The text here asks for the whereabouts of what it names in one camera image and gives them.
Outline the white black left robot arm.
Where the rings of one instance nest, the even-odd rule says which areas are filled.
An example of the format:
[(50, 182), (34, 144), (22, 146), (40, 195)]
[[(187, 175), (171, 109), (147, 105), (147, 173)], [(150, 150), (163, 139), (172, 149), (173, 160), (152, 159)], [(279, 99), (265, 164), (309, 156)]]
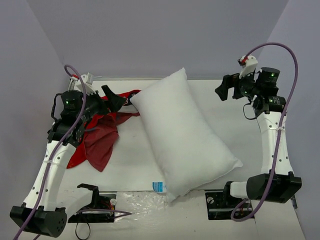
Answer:
[(95, 186), (81, 184), (58, 199), (67, 165), (77, 147), (83, 142), (85, 125), (95, 115), (118, 112), (127, 102), (125, 97), (102, 86), (106, 99), (97, 91), (67, 90), (59, 94), (63, 103), (60, 119), (48, 132), (45, 156), (32, 188), (20, 206), (13, 206), (10, 218), (19, 226), (14, 236), (23, 231), (48, 237), (59, 237), (69, 218), (87, 206), (97, 208), (101, 197)]

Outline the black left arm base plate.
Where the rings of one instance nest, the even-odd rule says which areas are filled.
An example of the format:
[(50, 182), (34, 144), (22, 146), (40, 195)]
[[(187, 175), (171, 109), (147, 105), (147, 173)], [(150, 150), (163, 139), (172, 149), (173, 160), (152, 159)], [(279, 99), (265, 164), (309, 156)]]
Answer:
[[(81, 208), (84, 209), (115, 209), (117, 203), (117, 194), (115, 192), (102, 192), (96, 198), (95, 203), (91, 203)], [(115, 213), (104, 211), (86, 211), (75, 214), (68, 219), (68, 223), (113, 223), (115, 221)]]

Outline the red printed pillowcase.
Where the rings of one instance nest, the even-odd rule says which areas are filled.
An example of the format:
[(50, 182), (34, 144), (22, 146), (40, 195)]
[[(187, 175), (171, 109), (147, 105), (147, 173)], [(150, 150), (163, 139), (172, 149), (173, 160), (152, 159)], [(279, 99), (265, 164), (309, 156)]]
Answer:
[(83, 142), (76, 148), (66, 168), (71, 169), (88, 161), (94, 169), (102, 172), (119, 138), (118, 126), (139, 115), (138, 112), (96, 114), (85, 130)]

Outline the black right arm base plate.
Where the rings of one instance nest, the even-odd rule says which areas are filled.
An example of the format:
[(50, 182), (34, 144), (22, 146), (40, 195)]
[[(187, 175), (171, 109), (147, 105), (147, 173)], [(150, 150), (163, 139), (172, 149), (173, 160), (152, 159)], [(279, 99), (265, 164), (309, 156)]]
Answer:
[[(228, 196), (223, 190), (205, 191), (207, 216), (210, 221), (231, 220), (231, 213), (242, 201), (240, 198)], [(235, 219), (246, 217), (253, 211), (250, 201), (246, 201), (234, 213)]]

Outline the white pillow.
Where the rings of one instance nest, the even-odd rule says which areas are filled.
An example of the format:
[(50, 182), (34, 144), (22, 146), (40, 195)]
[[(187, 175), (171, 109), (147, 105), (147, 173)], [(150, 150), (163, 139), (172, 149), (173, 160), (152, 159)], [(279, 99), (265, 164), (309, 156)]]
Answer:
[(243, 163), (209, 126), (192, 97), (184, 68), (130, 99), (138, 110), (169, 203)]

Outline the blue white pillow label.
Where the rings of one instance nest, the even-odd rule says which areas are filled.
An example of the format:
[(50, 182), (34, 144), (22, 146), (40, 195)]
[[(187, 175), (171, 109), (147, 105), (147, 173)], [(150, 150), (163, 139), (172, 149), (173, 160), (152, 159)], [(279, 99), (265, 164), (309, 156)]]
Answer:
[(166, 193), (167, 192), (167, 187), (163, 181), (153, 182), (152, 189), (156, 193)]

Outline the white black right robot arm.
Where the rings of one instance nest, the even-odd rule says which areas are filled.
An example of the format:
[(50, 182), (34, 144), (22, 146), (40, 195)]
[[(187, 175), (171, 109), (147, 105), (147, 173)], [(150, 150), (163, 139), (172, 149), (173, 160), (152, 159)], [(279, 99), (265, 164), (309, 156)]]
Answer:
[(222, 202), (229, 207), (240, 199), (265, 200), (286, 203), (302, 187), (302, 179), (294, 175), (289, 160), (286, 125), (286, 99), (278, 95), (277, 80), (280, 70), (263, 67), (258, 72), (240, 77), (239, 73), (225, 75), (215, 89), (222, 101), (227, 100), (233, 88), (233, 99), (247, 98), (254, 111), (262, 140), (262, 167), (259, 175), (245, 182), (227, 182)]

